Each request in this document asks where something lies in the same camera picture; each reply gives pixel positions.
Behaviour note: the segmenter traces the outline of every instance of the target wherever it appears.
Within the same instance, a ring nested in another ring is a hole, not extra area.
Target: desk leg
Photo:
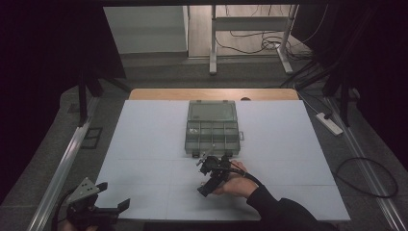
[[[216,5],[211,6],[211,50],[210,50],[210,74],[217,74],[217,44],[216,44]]]
[[[288,37],[291,34],[291,29],[293,26],[294,16],[296,14],[297,7],[298,5],[292,6],[292,10],[289,14],[288,21],[286,23],[285,33],[283,34],[283,37],[282,37],[282,42],[280,46],[278,47],[278,49],[276,50],[278,52],[279,59],[281,60],[282,65],[285,68],[285,72],[287,74],[293,73],[291,64],[289,63],[289,60],[288,60],[288,53],[286,51],[286,43],[288,42]]]

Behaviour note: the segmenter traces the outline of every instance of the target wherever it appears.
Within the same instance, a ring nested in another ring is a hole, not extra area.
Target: table
[[[252,101],[239,101],[243,96]],[[243,198],[203,197],[196,188],[209,177],[198,173],[197,159],[184,152],[186,99],[228,99],[237,100],[239,126],[245,133],[236,159],[277,199],[293,199],[319,220],[349,220],[294,90],[133,90],[129,99],[98,176],[97,183],[107,181],[110,189],[99,195],[97,206],[112,207],[130,197],[130,208],[121,218],[259,219]]]

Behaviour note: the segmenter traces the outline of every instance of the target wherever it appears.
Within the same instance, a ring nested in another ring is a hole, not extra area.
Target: white power strip
[[[320,113],[316,115],[316,118],[335,136],[339,136],[343,130],[336,125],[330,118],[325,119],[324,113]]]

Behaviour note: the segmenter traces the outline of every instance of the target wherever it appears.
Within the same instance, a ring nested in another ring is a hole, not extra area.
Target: metal frame
[[[329,107],[333,111],[333,116],[344,131],[344,137],[347,142],[348,147],[350,148],[352,154],[355,157],[367,157],[361,148],[360,144],[357,142],[356,138],[353,135],[352,129],[345,126],[341,117],[339,116],[339,108],[336,105],[336,101],[333,97],[325,98]],[[378,176],[375,174],[375,171],[372,169],[369,163],[359,163],[359,167],[363,172],[363,175],[373,193],[376,194],[387,194],[384,186],[381,184],[381,181],[378,179]],[[387,222],[390,224],[393,230],[397,231],[406,231],[407,227],[401,219],[401,215],[398,212],[392,199],[383,199],[377,198],[377,203],[380,206],[381,210],[384,213],[384,216]]]
[[[46,222],[48,221],[54,204],[60,194],[61,188],[64,185],[66,176],[68,175],[69,170],[74,163],[76,154],[81,147],[81,142],[88,131],[98,101],[99,98],[95,97],[90,100],[88,107],[88,117],[83,126],[77,127],[77,129],[75,130],[75,133],[60,161],[60,164],[58,165],[57,170],[54,173],[53,178],[51,179],[50,184],[48,185],[44,196],[42,197],[41,202],[38,205],[36,213],[34,214],[27,230],[43,230]]]
[[[294,22],[294,16],[298,5],[293,5],[290,15],[268,16],[268,17],[217,17],[217,5],[212,5],[212,23],[211,23],[211,50],[210,50],[210,74],[217,74],[217,31],[278,31],[284,32],[282,42],[277,50],[282,66],[287,74],[292,74],[293,70],[288,60],[286,43],[291,34]]]

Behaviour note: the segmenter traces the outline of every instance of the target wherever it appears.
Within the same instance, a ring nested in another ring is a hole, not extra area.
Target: black sleeve
[[[319,223],[309,211],[286,198],[277,201],[265,186],[260,186],[246,203],[261,216],[262,230],[331,231],[334,226]]]

